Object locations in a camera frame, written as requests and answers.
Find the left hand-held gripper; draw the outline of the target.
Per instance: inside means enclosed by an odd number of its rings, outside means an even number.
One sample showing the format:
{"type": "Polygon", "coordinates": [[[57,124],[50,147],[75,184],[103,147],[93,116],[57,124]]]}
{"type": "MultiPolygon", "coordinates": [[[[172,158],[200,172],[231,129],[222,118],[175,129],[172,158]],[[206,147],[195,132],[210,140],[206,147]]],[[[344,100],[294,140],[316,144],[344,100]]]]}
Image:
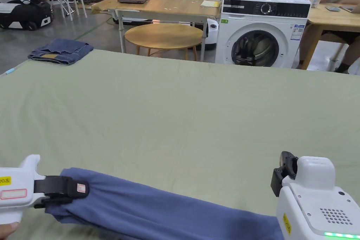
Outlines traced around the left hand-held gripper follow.
{"type": "Polygon", "coordinates": [[[37,173],[40,155],[29,155],[18,168],[0,169],[0,223],[20,222],[24,210],[72,203],[88,196],[88,182],[37,173]]]}

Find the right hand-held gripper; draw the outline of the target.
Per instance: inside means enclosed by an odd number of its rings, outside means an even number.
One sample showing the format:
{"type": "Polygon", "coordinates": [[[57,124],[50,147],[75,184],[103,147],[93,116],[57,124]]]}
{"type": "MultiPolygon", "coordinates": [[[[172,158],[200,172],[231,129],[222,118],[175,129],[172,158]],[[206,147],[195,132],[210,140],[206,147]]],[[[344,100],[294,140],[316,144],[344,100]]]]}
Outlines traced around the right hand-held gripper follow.
{"type": "Polygon", "coordinates": [[[323,157],[280,155],[271,188],[285,240],[358,240],[360,208],[335,185],[335,167],[323,157]]]}

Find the person's left hand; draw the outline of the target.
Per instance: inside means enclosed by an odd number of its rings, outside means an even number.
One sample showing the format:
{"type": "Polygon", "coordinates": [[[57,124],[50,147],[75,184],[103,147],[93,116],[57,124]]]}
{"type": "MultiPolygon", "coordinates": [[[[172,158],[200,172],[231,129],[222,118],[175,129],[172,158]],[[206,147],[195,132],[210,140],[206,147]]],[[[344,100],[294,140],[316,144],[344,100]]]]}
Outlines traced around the person's left hand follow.
{"type": "Polygon", "coordinates": [[[0,225],[0,240],[7,240],[7,238],[11,234],[13,234],[18,227],[19,227],[18,222],[0,225]]]}

